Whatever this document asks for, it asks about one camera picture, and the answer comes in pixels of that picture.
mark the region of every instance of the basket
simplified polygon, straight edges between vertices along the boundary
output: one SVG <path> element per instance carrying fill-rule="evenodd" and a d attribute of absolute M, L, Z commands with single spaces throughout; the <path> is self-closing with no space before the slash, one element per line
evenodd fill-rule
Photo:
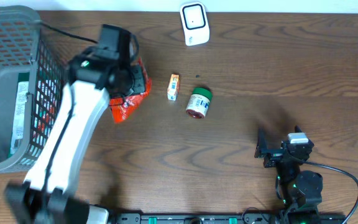
<path fill-rule="evenodd" d="M 0 173 L 29 170 L 59 111 L 66 82 L 29 7 L 0 7 Z"/>

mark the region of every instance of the white background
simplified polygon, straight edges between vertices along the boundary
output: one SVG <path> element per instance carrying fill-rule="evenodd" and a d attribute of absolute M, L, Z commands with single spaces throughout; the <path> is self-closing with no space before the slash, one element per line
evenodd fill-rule
<path fill-rule="evenodd" d="M 183 0 L 0 0 L 0 6 L 21 4 L 36 10 L 173 11 Z M 358 13 L 358 0 L 203 0 L 209 12 Z"/>

